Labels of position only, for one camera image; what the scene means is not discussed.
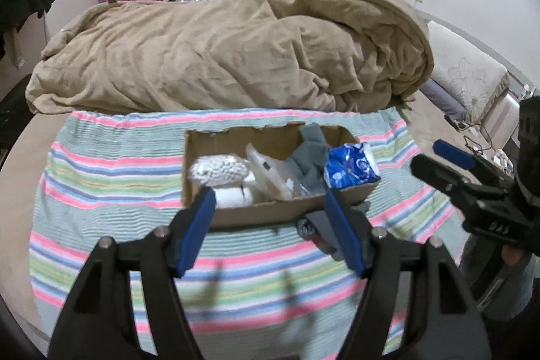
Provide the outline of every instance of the purple pillow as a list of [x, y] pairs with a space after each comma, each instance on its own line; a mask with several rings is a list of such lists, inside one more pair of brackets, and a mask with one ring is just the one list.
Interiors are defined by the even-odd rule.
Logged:
[[465, 119], [467, 115], [465, 107], [436, 81], [429, 79], [427, 83], [420, 86], [420, 91], [428, 97], [429, 101], [441, 109], [442, 113], [450, 116], [453, 120], [463, 121]]

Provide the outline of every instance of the striped blanket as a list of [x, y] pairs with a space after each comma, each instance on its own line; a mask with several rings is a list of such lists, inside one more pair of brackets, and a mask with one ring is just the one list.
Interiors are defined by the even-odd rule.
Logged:
[[[420, 242], [437, 232], [458, 258], [466, 235], [449, 200], [410, 174], [410, 159], [419, 149], [395, 109], [368, 115], [261, 109], [127, 116], [74, 112], [50, 149], [34, 209], [30, 267], [44, 331], [52, 333], [78, 271], [101, 236], [139, 239], [174, 217], [181, 207], [185, 130], [292, 121], [344, 126], [369, 142], [382, 175], [369, 198], [371, 223]], [[209, 233], [195, 267], [177, 281], [207, 359], [335, 358], [364, 285], [343, 262], [303, 241], [294, 225]], [[131, 274], [131, 289], [141, 345], [155, 352], [139, 273]], [[388, 350], [399, 343], [402, 311], [398, 306]]]

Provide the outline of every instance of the blue package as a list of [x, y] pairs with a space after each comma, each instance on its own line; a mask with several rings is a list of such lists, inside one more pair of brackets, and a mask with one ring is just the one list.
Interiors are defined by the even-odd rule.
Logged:
[[366, 143], [331, 148], [325, 166], [325, 181], [331, 188], [344, 189], [380, 179], [379, 167]]

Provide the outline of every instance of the open cardboard box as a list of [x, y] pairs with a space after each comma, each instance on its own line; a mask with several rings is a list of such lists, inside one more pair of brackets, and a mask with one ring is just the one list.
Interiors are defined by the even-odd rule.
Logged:
[[[214, 154], [236, 154], [246, 157], [249, 143], [258, 152], [283, 161], [302, 143], [300, 128], [302, 123], [291, 123], [282, 127], [234, 127], [224, 132], [186, 132], [184, 153], [184, 187], [182, 203], [184, 208], [191, 205], [196, 194], [187, 178], [187, 171], [197, 158]], [[338, 147], [346, 142], [358, 143], [358, 140], [344, 127], [321, 126], [326, 142], [331, 147]], [[377, 186], [368, 183], [341, 191], [351, 205], [364, 201]], [[254, 227], [263, 224], [292, 223], [304, 214], [323, 209], [324, 195], [300, 197], [290, 202], [267, 202], [234, 209], [218, 209], [211, 224], [211, 229], [234, 229]]]

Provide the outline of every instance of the bolt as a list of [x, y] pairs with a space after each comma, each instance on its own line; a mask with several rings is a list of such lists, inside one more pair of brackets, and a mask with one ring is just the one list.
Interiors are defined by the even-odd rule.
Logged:
[[379, 239], [379, 240], [382, 240], [383, 238], [385, 238], [385, 236], [388, 235], [388, 232], [386, 231], [385, 228], [373, 228], [372, 229], [372, 235]]
[[99, 247], [102, 249], [109, 249], [110, 246], [112, 246], [112, 238], [111, 237], [101, 237], [98, 241]]
[[154, 235], [158, 238], [165, 238], [169, 233], [168, 226], [158, 226], [154, 229]]
[[431, 244], [433, 247], [436, 247], [437, 249], [439, 247], [442, 247], [443, 245], [443, 242], [442, 240], [437, 237], [436, 235], [432, 235], [430, 238], [429, 238], [429, 244]]

